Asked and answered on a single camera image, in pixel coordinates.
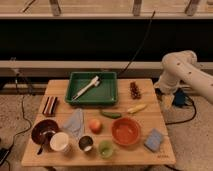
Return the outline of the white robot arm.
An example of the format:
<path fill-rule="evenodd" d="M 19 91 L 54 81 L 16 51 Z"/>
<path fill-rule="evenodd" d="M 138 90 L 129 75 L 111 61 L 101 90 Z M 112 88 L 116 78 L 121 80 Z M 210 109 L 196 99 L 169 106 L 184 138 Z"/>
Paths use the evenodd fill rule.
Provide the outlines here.
<path fill-rule="evenodd" d="M 159 89 L 164 94 L 173 94 L 184 81 L 198 94 L 213 104 L 213 76 L 196 68 L 196 54 L 191 50 L 172 52 L 162 59 L 163 73 L 159 77 Z"/>

